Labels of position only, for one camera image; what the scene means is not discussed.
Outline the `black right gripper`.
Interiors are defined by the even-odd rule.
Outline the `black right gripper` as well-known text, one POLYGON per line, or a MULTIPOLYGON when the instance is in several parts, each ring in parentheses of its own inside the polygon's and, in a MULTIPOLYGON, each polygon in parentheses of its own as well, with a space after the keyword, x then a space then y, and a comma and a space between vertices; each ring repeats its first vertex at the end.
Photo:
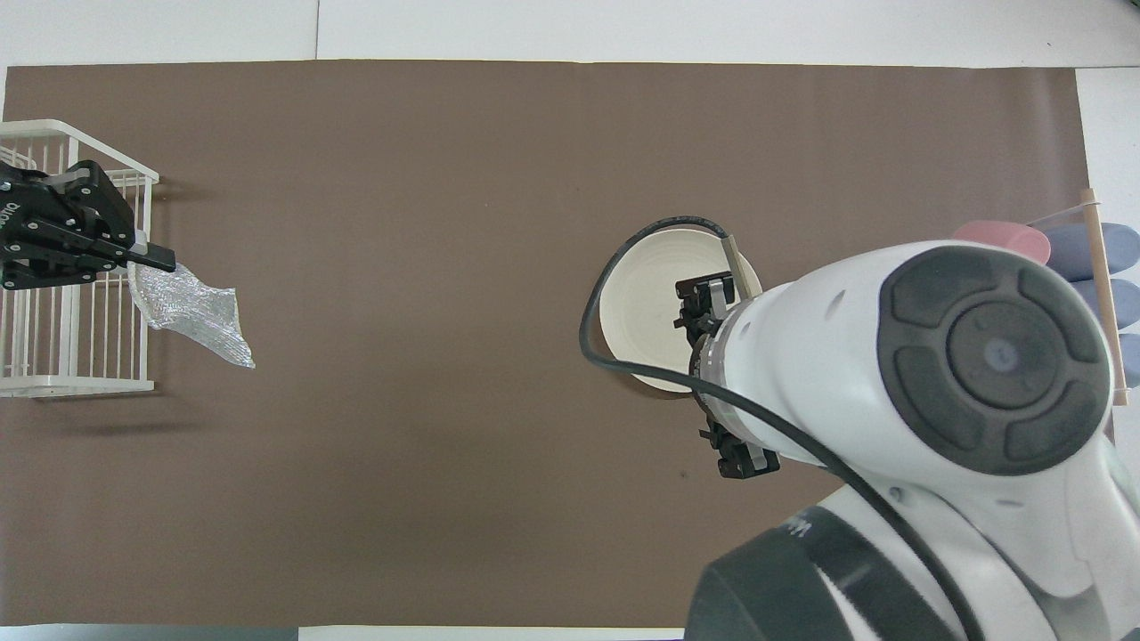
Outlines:
MULTIPOLYGON (((736 281, 728 273, 709 273, 695 279, 676 281, 675 293, 679 298, 679 318, 673 320, 673 326, 687 333, 691 346, 689 375, 700 378, 705 348, 728 317, 728 305, 736 301, 736 281)), ((691 396, 705 412, 706 427, 700 435, 718 453, 720 477, 744 480, 780 470, 780 456, 775 451, 766 451, 730 435, 712 414, 705 393, 692 391, 691 396)))

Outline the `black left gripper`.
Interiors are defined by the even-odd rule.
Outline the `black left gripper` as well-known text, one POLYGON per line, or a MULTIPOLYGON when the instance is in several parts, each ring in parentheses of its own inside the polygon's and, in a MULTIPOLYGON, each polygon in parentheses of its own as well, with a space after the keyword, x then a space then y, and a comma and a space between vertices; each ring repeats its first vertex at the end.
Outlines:
POLYGON ((176 271, 176 252, 135 242, 135 211, 92 159, 62 175, 3 163, 3 289, 85 284, 139 263, 176 271))

